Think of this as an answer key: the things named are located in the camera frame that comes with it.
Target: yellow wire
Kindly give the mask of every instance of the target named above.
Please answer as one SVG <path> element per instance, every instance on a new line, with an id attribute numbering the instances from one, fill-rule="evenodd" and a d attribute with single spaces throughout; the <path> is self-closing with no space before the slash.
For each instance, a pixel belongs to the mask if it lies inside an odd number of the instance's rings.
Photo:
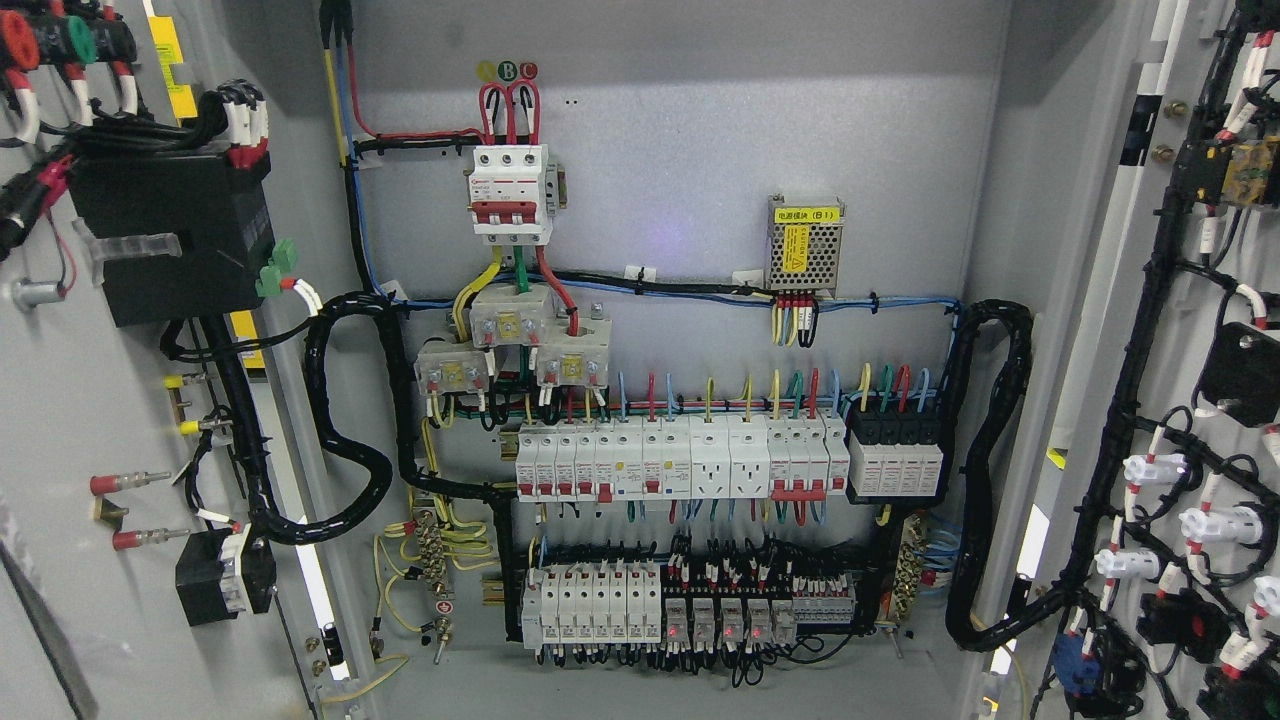
<path id="1" fill-rule="evenodd" d="M 791 333 L 787 336 L 787 347 L 791 347 L 800 337 L 800 309 L 788 307 L 787 311 L 791 313 Z"/>
<path id="2" fill-rule="evenodd" d="M 370 683 L 367 685 L 360 688 L 358 691 L 353 691 L 353 692 L 349 692 L 349 693 L 346 693 L 346 694 L 335 694 L 335 696 L 332 696 L 332 697 L 321 698 L 320 700 L 320 712 L 324 714 L 325 708 L 328 706 L 330 706 L 330 705 L 338 705 L 340 702 L 351 702 L 351 701 L 353 701 L 356 698 L 365 697 L 366 694 L 369 694 L 370 692 L 372 692 L 374 688 L 376 688 L 378 685 L 383 684 L 388 678 L 390 678 L 392 675 L 394 675 L 396 673 L 398 673 L 401 667 L 408 665 L 408 656 L 407 655 L 402 655 L 402 653 L 396 653 L 396 655 L 385 655 L 383 657 L 379 657 L 378 660 L 374 660 L 374 662 L 376 662 L 379 665 L 381 665 L 383 662 L 392 662 L 392 661 L 396 661 L 396 667 L 392 667 L 390 670 L 383 673 L 378 678 L 370 680 Z"/>
<path id="3" fill-rule="evenodd" d="M 431 421 L 422 418 L 422 447 L 426 450 L 426 469 L 440 471 L 440 461 L 435 456 L 435 443 L 431 442 Z M 413 505 L 413 491 L 410 489 L 410 505 Z"/>
<path id="4" fill-rule="evenodd" d="M 777 368 L 773 369 L 773 389 L 769 395 L 773 397 L 773 419 L 777 420 L 782 414 L 782 401 L 778 398 L 782 395 L 782 374 Z"/>
<path id="5" fill-rule="evenodd" d="M 863 379 L 858 383 L 858 392 L 863 393 L 863 397 L 858 401 L 858 410 L 867 411 L 867 400 L 872 395 L 872 364 L 863 364 Z"/>
<path id="6" fill-rule="evenodd" d="M 458 414 L 453 411 L 453 396 L 452 395 L 449 396 L 449 404 L 448 404 L 448 407 L 449 407 L 449 419 L 448 420 L 444 419 L 444 414 L 443 413 L 439 413 L 439 407 L 440 407 L 439 401 L 433 398 L 433 402 L 436 404 L 435 405 L 435 407 L 436 407 L 436 416 L 440 418 L 440 429 L 442 430 L 447 430 L 447 429 L 452 428 L 453 423 L 458 419 Z"/>
<path id="7" fill-rule="evenodd" d="M 324 74 L 329 82 L 329 109 L 333 110 L 333 133 L 338 138 L 338 160 L 347 161 L 347 140 L 342 136 L 342 111 L 338 110 L 338 79 L 333 72 L 333 50 L 324 51 Z"/>
<path id="8" fill-rule="evenodd" d="M 480 273 L 480 277 L 471 281 L 471 283 L 463 287 L 458 292 L 458 297 L 453 301 L 453 327 L 457 328 L 458 331 L 460 342 L 466 342 L 471 340 L 471 328 L 468 328 L 466 323 L 462 322 L 462 310 L 466 306 L 467 300 L 470 300 L 475 293 L 484 290 L 484 286 L 492 283 L 493 278 L 498 275 L 499 270 L 502 270 L 502 249 L 494 247 L 493 260 L 489 263 L 489 266 L 485 268 L 483 273 Z"/>
<path id="9" fill-rule="evenodd" d="M 716 378 L 707 378 L 707 415 L 704 423 L 712 421 L 712 396 L 716 395 Z"/>

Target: black component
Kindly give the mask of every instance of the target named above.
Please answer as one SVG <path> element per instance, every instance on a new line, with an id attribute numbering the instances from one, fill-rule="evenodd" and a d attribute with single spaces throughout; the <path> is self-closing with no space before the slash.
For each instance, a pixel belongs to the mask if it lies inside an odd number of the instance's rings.
<path id="1" fill-rule="evenodd" d="M 223 542 L 232 537 L 230 528 L 218 528 L 187 537 L 178 566 L 174 569 L 174 585 L 182 611 L 191 626 L 206 625 L 219 620 L 230 620 L 239 611 L 227 610 L 223 600 L 223 561 L 219 560 Z M 271 594 L 275 587 L 275 557 L 269 543 L 256 543 L 259 533 L 252 532 L 243 538 L 244 546 L 238 562 L 241 578 L 248 593 L 250 609 L 255 614 L 271 609 Z"/>
<path id="2" fill-rule="evenodd" d="M 1018 615 L 1027 610 L 1027 598 L 1032 596 L 1032 579 L 1018 574 L 1014 584 L 1009 587 L 1009 603 L 1005 606 L 1005 615 Z"/>
<path id="3" fill-rule="evenodd" d="M 1217 141 L 1197 142 L 1183 151 L 1185 172 L 1179 178 L 1197 202 L 1217 205 L 1222 199 L 1226 167 L 1231 163 L 1231 147 Z"/>
<path id="4" fill-rule="evenodd" d="M 1142 165 L 1147 161 L 1147 149 L 1151 146 L 1151 132 L 1156 128 L 1161 100 L 1160 95 L 1139 95 L 1133 99 L 1129 129 L 1125 131 L 1124 147 L 1120 149 L 1121 165 Z"/>
<path id="5" fill-rule="evenodd" d="M 1138 634 L 1149 644 L 1176 644 L 1196 662 L 1213 662 L 1231 634 L 1226 615 L 1192 592 L 1142 596 Z"/>
<path id="6" fill-rule="evenodd" d="M 1236 0 L 1235 12 L 1240 14 L 1240 24 L 1248 32 L 1280 29 L 1280 1 Z"/>
<path id="7" fill-rule="evenodd" d="M 324 643 L 324 655 L 325 660 L 329 661 L 329 667 L 347 661 L 342 652 L 342 638 L 338 637 L 338 628 L 333 623 L 320 628 L 320 642 Z"/>
<path id="8" fill-rule="evenodd" d="M 129 29 L 129 26 L 124 24 L 124 20 L 99 18 L 88 20 L 88 27 L 93 31 L 93 45 L 97 46 L 99 60 L 138 61 L 138 45 L 133 40 L 133 31 Z"/>
<path id="9" fill-rule="evenodd" d="M 854 437 L 858 442 L 863 445 L 879 445 L 881 443 L 881 416 L 874 409 L 868 407 L 867 411 L 858 409 L 854 405 L 852 410 L 849 413 L 850 427 L 854 430 Z"/>
<path id="10" fill-rule="evenodd" d="M 108 260 L 102 290 L 116 327 L 252 310 L 275 237 L 262 195 L 266 155 L 247 170 L 225 152 L 81 160 L 76 208 L 97 237 L 172 232 L 182 256 Z"/>
<path id="11" fill-rule="evenodd" d="M 1204 400 L 1248 428 L 1280 411 L 1280 342 L 1243 323 L 1217 328 L 1199 378 Z"/>
<path id="12" fill-rule="evenodd" d="M 1210 720 L 1277 720 L 1280 674 L 1266 662 L 1254 664 L 1238 679 L 1225 675 L 1221 667 L 1210 667 L 1196 705 Z"/>

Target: blue wire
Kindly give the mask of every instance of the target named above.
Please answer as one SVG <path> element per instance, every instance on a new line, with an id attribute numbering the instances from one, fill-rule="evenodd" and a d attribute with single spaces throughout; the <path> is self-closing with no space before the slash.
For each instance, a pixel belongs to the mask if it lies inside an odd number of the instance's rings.
<path id="1" fill-rule="evenodd" d="M 622 421 L 627 420 L 627 380 L 622 377 L 622 370 L 618 370 L 618 405 L 622 407 Z"/>
<path id="2" fill-rule="evenodd" d="M 671 392 L 671 373 L 667 373 L 667 419 L 675 419 L 676 396 Z"/>

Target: white connector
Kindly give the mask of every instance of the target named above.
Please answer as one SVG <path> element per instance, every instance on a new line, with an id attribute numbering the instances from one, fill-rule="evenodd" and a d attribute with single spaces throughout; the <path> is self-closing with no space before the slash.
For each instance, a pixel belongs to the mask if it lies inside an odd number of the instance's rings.
<path id="1" fill-rule="evenodd" d="M 1130 455 L 1124 461 L 1125 482 L 1138 487 L 1171 486 L 1185 474 L 1187 456 L 1180 452 L 1157 455 L 1153 461 L 1146 455 Z"/>
<path id="2" fill-rule="evenodd" d="M 1197 544 L 1239 542 L 1252 544 L 1262 539 L 1262 520 L 1244 505 L 1230 510 L 1204 511 L 1199 507 L 1178 514 L 1183 536 Z"/>
<path id="3" fill-rule="evenodd" d="M 1155 580 L 1160 575 L 1160 557 L 1149 550 L 1102 548 L 1093 556 L 1098 574 L 1108 579 L 1142 578 Z"/>

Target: miniature circuit breaker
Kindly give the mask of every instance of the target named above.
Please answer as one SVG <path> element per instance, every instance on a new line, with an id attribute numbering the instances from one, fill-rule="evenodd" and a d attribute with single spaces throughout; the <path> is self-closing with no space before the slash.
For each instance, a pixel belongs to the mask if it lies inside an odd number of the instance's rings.
<path id="1" fill-rule="evenodd" d="M 545 145 L 472 150 L 467 196 L 475 233 L 486 245 L 547 245 L 561 204 L 558 169 Z"/>
<path id="2" fill-rule="evenodd" d="M 489 373 L 484 352 L 470 342 L 428 342 L 417 352 L 417 386 L 428 398 L 449 393 L 474 393 L 485 405 Z"/>
<path id="3" fill-rule="evenodd" d="M 471 340 L 488 350 L 499 345 L 543 343 L 553 318 L 550 288 L 535 284 L 518 292 L 513 284 L 490 284 L 471 301 Z"/>
<path id="4" fill-rule="evenodd" d="M 538 356 L 538 384 L 548 392 L 566 386 L 603 391 L 609 384 L 612 329 L 613 320 L 584 318 L 579 334 L 571 336 L 567 323 L 557 322 Z"/>
<path id="5" fill-rule="evenodd" d="M 840 269 L 845 204 L 833 195 L 774 195 L 769 200 L 769 266 L 764 287 L 774 291 L 833 290 Z"/>

